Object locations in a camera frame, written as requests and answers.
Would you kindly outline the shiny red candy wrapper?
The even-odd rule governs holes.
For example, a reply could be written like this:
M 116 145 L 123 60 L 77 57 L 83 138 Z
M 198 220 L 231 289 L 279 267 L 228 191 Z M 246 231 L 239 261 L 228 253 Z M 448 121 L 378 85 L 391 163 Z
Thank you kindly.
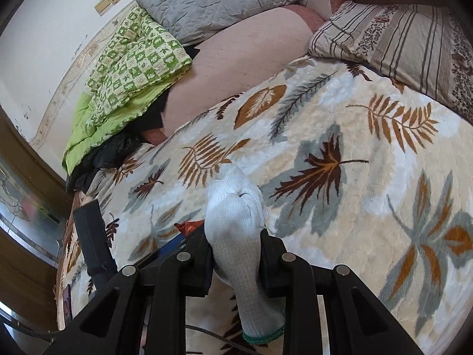
M 198 228 L 202 227 L 204 223 L 204 220 L 186 220 L 181 223 L 175 223 L 174 227 L 179 231 L 180 234 L 188 236 Z

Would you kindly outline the white knitted glove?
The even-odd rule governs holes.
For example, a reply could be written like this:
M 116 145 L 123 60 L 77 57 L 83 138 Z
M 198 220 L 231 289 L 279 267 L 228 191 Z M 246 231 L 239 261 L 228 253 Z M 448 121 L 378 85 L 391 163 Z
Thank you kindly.
M 271 301 L 258 282 L 260 232 L 267 209 L 260 189 L 237 166 L 226 167 L 207 189 L 205 236 L 215 272 L 232 287 L 244 339 L 268 344 L 284 333 L 282 301 Z

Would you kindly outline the leaf pattern fleece blanket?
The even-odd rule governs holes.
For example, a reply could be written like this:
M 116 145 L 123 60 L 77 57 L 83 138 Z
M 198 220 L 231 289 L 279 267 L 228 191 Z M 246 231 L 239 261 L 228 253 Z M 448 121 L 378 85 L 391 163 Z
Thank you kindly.
M 421 351 L 447 351 L 472 310 L 467 121 L 363 65 L 304 57 L 99 172 L 75 202 L 99 202 L 124 266 L 175 238 L 175 223 L 204 219 L 230 164 L 290 252 L 348 265 Z

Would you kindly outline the green checkered quilt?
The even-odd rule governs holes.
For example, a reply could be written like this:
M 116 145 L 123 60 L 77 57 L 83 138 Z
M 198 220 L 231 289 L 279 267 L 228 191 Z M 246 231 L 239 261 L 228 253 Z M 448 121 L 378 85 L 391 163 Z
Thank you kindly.
M 79 96 L 62 157 L 67 174 L 93 148 L 144 114 L 191 65 L 181 43 L 146 10 L 133 6 L 99 54 Z

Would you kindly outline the pink bolster cushion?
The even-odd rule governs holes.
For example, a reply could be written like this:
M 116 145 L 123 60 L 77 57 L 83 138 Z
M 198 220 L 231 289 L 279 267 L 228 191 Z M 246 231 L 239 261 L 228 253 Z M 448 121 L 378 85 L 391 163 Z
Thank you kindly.
M 169 91 L 165 135 L 302 57 L 324 22 L 309 8 L 289 5 L 244 19 L 200 43 L 190 70 Z

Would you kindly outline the striped beige pillow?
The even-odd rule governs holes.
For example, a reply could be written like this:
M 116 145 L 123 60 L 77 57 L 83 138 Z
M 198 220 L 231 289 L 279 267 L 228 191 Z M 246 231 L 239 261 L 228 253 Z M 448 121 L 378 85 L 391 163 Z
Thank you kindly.
M 472 45 L 446 8 L 347 1 L 308 52 L 363 63 L 472 121 Z

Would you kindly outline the wooden door frame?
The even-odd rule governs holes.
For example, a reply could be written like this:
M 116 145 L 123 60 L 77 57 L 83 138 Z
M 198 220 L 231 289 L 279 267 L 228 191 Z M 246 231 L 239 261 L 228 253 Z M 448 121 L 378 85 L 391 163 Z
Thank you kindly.
M 72 198 L 1 114 L 1 302 L 35 329 L 55 330 L 56 277 Z

